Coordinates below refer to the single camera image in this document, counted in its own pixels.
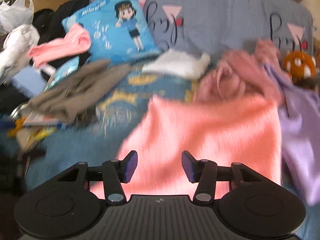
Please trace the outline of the coral pink fleece towel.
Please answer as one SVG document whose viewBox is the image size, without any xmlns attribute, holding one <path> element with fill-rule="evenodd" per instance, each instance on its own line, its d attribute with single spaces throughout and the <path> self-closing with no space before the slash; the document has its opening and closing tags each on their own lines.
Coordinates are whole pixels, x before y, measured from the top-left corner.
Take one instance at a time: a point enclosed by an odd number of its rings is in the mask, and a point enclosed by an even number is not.
<svg viewBox="0 0 320 240">
<path fill-rule="evenodd" d="M 192 196 L 196 185 L 182 168 L 183 151 L 220 166 L 243 163 L 275 183 L 281 181 L 281 128 L 278 108 L 262 96 L 225 103 L 185 103 L 154 96 L 141 122 L 117 153 L 138 153 L 132 194 Z"/>
</svg>

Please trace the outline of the blue floral quilt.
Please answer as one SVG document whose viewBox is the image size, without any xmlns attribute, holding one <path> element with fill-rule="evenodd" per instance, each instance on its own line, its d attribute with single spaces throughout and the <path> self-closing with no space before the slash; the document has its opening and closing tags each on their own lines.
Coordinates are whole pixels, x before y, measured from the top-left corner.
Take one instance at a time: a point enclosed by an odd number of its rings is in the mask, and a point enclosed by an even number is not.
<svg viewBox="0 0 320 240">
<path fill-rule="evenodd" d="M 123 141 L 141 122 L 154 96 L 185 103 L 232 101 L 195 102 L 193 95 L 196 89 L 195 82 L 173 76 L 144 75 L 139 69 L 134 69 L 98 105 L 97 122 L 85 128 L 58 129 L 44 139 L 42 144 L 47 153 L 44 158 L 34 162 L 29 168 L 27 188 L 31 190 L 41 185 L 79 161 L 98 166 L 108 159 L 117 158 Z M 279 184 L 304 200 L 295 188 L 282 152 Z M 307 217 L 298 234 L 302 239 L 319 239 L 319 204 L 306 203 L 306 205 Z"/>
</svg>

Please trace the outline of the brown folded knit garment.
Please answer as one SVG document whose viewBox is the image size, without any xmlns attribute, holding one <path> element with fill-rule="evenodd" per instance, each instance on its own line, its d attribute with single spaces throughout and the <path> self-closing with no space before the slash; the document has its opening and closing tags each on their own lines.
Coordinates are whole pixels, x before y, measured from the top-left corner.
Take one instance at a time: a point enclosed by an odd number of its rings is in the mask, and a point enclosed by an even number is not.
<svg viewBox="0 0 320 240">
<path fill-rule="evenodd" d="M 109 68 L 110 63 L 106 59 L 84 64 L 53 88 L 30 99 L 28 108 L 73 124 L 79 114 L 94 106 L 131 72 L 128 63 Z"/>
</svg>

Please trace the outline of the pink fuzzy zip jacket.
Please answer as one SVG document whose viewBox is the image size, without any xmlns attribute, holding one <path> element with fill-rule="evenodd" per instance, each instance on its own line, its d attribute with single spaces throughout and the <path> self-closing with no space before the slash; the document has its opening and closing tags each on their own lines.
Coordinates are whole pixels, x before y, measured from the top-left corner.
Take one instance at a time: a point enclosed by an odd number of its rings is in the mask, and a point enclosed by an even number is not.
<svg viewBox="0 0 320 240">
<path fill-rule="evenodd" d="M 283 94 L 264 68 L 271 67 L 283 74 L 279 58 L 279 49 L 269 40 L 257 41 L 254 54 L 244 50 L 225 52 L 216 69 L 201 80 L 194 101 L 220 102 L 260 94 L 281 105 Z"/>
</svg>

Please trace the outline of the purple sweatshirt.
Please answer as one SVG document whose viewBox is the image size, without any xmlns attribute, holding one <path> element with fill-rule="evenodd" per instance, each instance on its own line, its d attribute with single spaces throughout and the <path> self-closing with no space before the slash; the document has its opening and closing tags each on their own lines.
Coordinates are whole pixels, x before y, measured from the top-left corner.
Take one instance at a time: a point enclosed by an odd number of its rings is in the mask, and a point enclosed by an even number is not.
<svg viewBox="0 0 320 240">
<path fill-rule="evenodd" d="M 271 66 L 264 69 L 284 96 L 278 108 L 283 159 L 306 203 L 319 204 L 319 96 L 295 86 Z"/>
</svg>

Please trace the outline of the white folded shirt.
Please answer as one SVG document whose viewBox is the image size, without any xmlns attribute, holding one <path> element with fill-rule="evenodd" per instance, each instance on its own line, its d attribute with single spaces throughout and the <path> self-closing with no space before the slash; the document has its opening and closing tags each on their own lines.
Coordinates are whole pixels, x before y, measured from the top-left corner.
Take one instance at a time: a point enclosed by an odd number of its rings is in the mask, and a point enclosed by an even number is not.
<svg viewBox="0 0 320 240">
<path fill-rule="evenodd" d="M 202 53 L 196 58 L 186 52 L 169 49 L 156 60 L 145 64 L 142 73 L 174 75 L 185 80 L 198 80 L 206 72 L 210 62 L 210 55 L 207 53 Z"/>
</svg>

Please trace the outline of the round metal tin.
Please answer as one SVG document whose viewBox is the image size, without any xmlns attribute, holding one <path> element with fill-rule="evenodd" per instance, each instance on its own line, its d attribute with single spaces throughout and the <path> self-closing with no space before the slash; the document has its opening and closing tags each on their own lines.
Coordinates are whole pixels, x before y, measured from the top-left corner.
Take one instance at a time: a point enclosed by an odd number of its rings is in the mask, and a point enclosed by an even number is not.
<svg viewBox="0 0 320 240">
<path fill-rule="evenodd" d="M 11 121 L 16 121 L 17 119 L 28 116 L 31 113 L 31 110 L 28 108 L 28 103 L 22 103 L 17 106 L 12 113 L 9 115 L 8 119 Z"/>
</svg>

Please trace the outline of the light pink folded garment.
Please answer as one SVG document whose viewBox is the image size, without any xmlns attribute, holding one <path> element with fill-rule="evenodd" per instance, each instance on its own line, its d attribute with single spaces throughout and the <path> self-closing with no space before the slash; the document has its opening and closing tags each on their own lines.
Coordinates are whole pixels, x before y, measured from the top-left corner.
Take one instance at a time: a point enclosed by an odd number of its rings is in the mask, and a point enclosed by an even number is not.
<svg viewBox="0 0 320 240">
<path fill-rule="evenodd" d="M 39 68 L 51 61 L 85 53 L 89 51 L 91 44 L 89 32 L 75 23 L 64 38 L 56 38 L 50 42 L 33 46 L 27 52 L 27 57 L 33 60 L 34 67 Z"/>
</svg>

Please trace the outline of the red panda plush toy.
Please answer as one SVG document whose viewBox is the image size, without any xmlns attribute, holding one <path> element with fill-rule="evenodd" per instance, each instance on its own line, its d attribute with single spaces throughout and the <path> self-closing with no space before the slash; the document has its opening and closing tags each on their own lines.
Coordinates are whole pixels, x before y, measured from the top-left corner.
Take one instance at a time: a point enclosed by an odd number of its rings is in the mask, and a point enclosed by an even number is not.
<svg viewBox="0 0 320 240">
<path fill-rule="evenodd" d="M 294 85 L 315 89 L 319 84 L 317 81 L 316 61 L 314 57 L 301 51 L 287 53 L 282 62 L 282 68 L 285 70 Z"/>
</svg>

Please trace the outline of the blue cartoon police pillow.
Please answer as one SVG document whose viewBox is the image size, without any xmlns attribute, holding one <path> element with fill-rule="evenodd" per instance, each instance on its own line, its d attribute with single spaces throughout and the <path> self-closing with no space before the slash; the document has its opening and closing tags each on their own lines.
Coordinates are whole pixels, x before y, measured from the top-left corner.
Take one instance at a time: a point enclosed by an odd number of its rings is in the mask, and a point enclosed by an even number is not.
<svg viewBox="0 0 320 240">
<path fill-rule="evenodd" d="M 62 20 L 66 32 L 74 23 L 91 38 L 90 61 L 110 59 L 111 64 L 159 55 L 138 0 L 97 0 Z"/>
</svg>

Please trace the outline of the grey-blue printed bed sheet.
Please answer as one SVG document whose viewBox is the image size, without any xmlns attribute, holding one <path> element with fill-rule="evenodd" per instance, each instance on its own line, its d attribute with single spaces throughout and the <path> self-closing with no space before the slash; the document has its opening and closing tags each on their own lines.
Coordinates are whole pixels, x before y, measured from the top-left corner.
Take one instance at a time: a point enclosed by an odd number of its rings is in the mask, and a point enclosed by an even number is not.
<svg viewBox="0 0 320 240">
<path fill-rule="evenodd" d="M 292 0 L 146 0 L 142 11 L 161 53 L 218 57 L 229 49 L 253 52 L 260 39 L 282 53 L 312 50 L 312 16 Z"/>
</svg>

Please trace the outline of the black garment pile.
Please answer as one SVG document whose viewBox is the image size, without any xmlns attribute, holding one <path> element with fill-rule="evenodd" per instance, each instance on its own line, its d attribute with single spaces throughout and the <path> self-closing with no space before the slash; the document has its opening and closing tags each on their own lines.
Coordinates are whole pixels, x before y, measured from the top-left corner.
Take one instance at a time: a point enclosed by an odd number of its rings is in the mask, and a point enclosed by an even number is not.
<svg viewBox="0 0 320 240">
<path fill-rule="evenodd" d="M 89 0 L 71 0 L 60 5 L 56 11 L 42 9 L 36 12 L 34 14 L 33 26 L 37 29 L 40 35 L 38 45 L 50 42 L 56 38 L 64 38 L 69 31 L 65 31 L 62 25 L 62 20 L 88 5 Z M 76 56 L 80 56 L 79 64 L 82 65 L 90 57 L 90 53 L 87 51 L 82 54 L 51 61 L 47 64 L 54 68 L 59 68 L 62 64 Z"/>
</svg>

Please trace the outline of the white plastic bag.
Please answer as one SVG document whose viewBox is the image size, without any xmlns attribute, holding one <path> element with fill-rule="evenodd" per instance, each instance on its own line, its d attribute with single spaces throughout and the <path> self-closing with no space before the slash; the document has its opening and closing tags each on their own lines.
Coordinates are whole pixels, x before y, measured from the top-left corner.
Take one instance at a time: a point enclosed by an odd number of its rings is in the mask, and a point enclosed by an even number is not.
<svg viewBox="0 0 320 240">
<path fill-rule="evenodd" d="M 16 0 L 13 5 L 1 3 L 1 35 L 12 32 L 24 24 L 32 24 L 34 16 L 33 0 Z"/>
</svg>

